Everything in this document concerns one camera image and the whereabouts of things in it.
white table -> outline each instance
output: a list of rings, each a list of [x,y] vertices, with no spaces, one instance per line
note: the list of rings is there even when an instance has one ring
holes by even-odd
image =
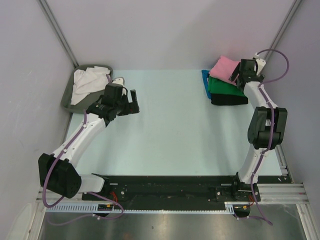
[[[214,106],[200,70],[124,70],[140,113],[117,117],[84,152],[80,174],[135,176],[235,175],[246,158],[253,108]],[[70,135],[83,115],[74,114]],[[280,176],[273,150],[261,175]]]

blue folded garment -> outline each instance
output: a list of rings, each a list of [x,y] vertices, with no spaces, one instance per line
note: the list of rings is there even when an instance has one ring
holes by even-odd
[[[203,79],[203,84],[205,88],[206,95],[208,99],[211,99],[211,93],[209,92],[209,87],[208,87],[208,78],[209,78],[209,70],[201,70],[202,72],[202,79]]]

pink cloth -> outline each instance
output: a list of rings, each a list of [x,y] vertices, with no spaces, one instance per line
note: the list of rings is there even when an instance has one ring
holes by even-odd
[[[228,84],[236,85],[236,83],[234,81],[230,81],[229,78],[236,69],[238,63],[240,62],[232,61],[226,56],[221,55],[216,65],[214,65],[210,70],[209,74],[213,78],[220,79]]]

gray basket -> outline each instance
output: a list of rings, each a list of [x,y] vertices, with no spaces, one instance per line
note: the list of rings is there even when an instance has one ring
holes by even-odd
[[[73,86],[74,86],[74,73],[78,69],[80,70],[87,70],[87,68],[93,68],[94,66],[97,67],[105,67],[110,70],[110,77],[112,78],[112,75],[114,73],[113,69],[107,65],[101,65],[101,64],[85,64],[85,65],[80,65],[76,69],[73,70],[69,81],[65,87],[62,100],[61,100],[61,106],[67,110],[70,113],[75,113],[75,114],[82,114],[84,112],[84,109],[87,109],[92,103],[98,100],[100,95],[104,94],[104,90],[102,91],[97,91],[97,92],[92,92],[88,96],[86,96],[81,102],[79,102],[76,105],[71,105],[71,97],[72,97],[72,91],[73,91]]]

white cloth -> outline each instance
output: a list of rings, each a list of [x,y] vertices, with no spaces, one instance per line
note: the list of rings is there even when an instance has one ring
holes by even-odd
[[[106,88],[107,74],[110,70],[106,67],[88,67],[85,71],[78,69],[74,72],[74,85],[72,90],[71,105],[78,104],[90,93],[95,93]]]

